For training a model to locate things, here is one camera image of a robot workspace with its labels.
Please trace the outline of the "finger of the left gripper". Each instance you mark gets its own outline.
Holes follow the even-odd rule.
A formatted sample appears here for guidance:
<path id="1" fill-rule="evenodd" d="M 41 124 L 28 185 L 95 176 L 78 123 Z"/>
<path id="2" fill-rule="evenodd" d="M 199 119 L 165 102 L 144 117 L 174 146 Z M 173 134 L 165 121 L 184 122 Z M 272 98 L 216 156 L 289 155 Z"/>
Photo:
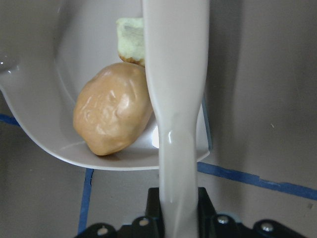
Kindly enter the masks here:
<path id="1" fill-rule="evenodd" d="M 232 217 L 216 212 L 207 190 L 198 188 L 199 237 L 237 238 L 238 228 Z"/>
<path id="2" fill-rule="evenodd" d="M 163 238 L 164 223 L 159 201 L 159 189 L 149 188 L 145 214 L 132 222 L 133 238 Z"/>

